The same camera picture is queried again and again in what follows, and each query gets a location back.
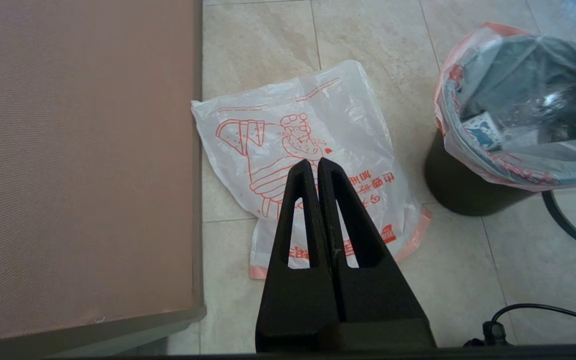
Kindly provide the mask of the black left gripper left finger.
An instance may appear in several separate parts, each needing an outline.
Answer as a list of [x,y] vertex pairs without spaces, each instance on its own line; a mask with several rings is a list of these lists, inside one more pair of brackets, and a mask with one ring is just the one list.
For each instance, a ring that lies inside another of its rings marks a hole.
[[[309,267],[290,268],[295,203],[304,212]],[[317,351],[319,332],[338,321],[322,212],[313,167],[297,162],[286,180],[272,253],[255,326],[258,353]]]

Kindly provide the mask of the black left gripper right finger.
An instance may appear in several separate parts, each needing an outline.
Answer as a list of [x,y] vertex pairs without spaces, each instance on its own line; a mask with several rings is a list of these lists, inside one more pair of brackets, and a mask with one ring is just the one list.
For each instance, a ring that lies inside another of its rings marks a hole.
[[317,180],[338,316],[318,333],[320,348],[434,349],[429,319],[345,171],[322,158]]

